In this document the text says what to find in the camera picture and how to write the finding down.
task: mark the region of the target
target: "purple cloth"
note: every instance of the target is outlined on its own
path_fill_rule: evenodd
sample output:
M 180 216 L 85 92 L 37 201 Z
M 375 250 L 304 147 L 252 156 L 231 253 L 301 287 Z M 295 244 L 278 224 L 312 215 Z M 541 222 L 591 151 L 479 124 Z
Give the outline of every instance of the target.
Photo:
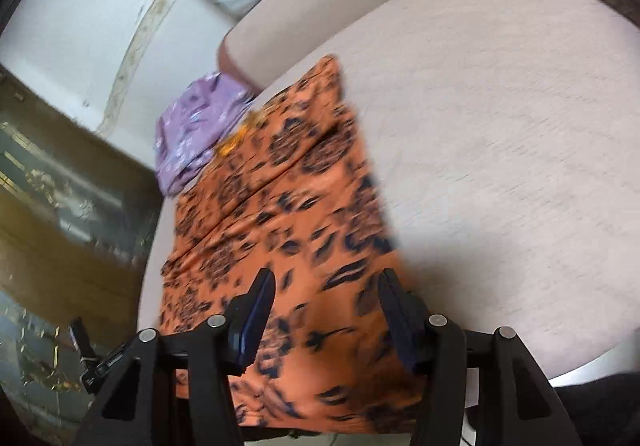
M 252 94 L 226 74 L 202 77 L 156 125 L 156 177 L 162 194 L 177 195 L 214 155 L 213 146 L 251 106 Z

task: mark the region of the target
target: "wall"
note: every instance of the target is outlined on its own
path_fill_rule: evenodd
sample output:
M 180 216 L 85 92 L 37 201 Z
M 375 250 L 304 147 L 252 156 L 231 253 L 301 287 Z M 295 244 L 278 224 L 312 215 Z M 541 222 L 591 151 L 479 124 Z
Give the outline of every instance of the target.
M 22 0 L 0 37 L 0 64 L 49 104 L 95 132 L 103 122 L 133 35 L 153 2 Z M 149 121 L 191 80 L 216 69 L 216 49 L 234 24 L 199 0 L 174 0 L 164 19 L 178 29 L 180 37 L 176 39 L 171 29 L 161 26 L 140 60 L 143 74 L 139 76 L 134 68 L 131 87 L 124 90 L 120 113 L 128 116 L 127 121 L 121 123 L 118 116 L 110 129 L 98 134 L 150 167 L 153 139 Z M 190 57 L 182 57 L 190 52 L 187 44 L 202 42 L 198 32 L 207 34 L 206 46 L 195 47 Z M 166 50 L 167 43 L 156 35 L 173 39 L 174 57 L 158 52 Z M 192 65 L 193 60 L 202 64 Z M 137 121 L 144 126 L 138 127 Z

